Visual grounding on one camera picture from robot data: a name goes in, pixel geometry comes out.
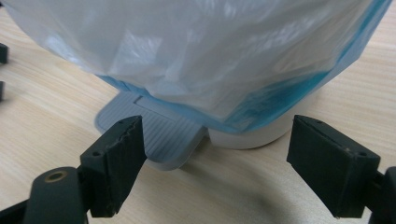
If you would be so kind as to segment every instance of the wooden table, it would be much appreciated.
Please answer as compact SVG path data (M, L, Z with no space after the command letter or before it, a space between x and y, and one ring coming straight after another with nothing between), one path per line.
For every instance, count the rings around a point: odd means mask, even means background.
M98 111L117 90L46 52L0 10L0 65L7 83L0 104L0 209L29 196L35 177L79 165L100 134ZM321 89L308 116L322 119L396 165L396 4L361 58ZM253 150L202 141L182 168L144 165L130 197L111 219L91 223L367 223L336 220L286 162L290 133Z

